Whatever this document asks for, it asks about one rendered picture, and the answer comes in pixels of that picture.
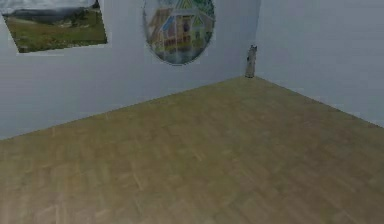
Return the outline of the small grey statuette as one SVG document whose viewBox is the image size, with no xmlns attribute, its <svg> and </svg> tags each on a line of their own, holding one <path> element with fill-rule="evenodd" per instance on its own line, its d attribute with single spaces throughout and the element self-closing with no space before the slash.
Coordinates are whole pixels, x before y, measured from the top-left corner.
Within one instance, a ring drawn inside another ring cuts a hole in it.
<svg viewBox="0 0 384 224">
<path fill-rule="evenodd" d="M 245 76 L 247 78 L 253 78 L 255 74 L 255 61 L 256 61 L 257 47 L 252 45 L 247 55 L 247 67 Z"/>
</svg>

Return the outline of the round colourful wall picture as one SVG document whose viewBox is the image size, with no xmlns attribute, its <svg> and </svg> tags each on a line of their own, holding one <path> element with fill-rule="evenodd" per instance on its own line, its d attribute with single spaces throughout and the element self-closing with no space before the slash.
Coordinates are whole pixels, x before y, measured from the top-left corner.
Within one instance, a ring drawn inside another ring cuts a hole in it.
<svg viewBox="0 0 384 224">
<path fill-rule="evenodd" d="M 216 15 L 214 0 L 143 0 L 143 32 L 161 61 L 182 66 L 210 44 Z"/>
</svg>

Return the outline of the green landscape wall picture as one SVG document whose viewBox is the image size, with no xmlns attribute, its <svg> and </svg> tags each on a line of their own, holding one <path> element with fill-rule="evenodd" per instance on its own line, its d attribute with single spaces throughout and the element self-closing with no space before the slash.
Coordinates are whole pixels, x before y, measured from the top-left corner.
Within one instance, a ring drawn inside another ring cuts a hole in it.
<svg viewBox="0 0 384 224">
<path fill-rule="evenodd" d="M 99 0 L 0 0 L 19 53 L 107 44 Z"/>
</svg>

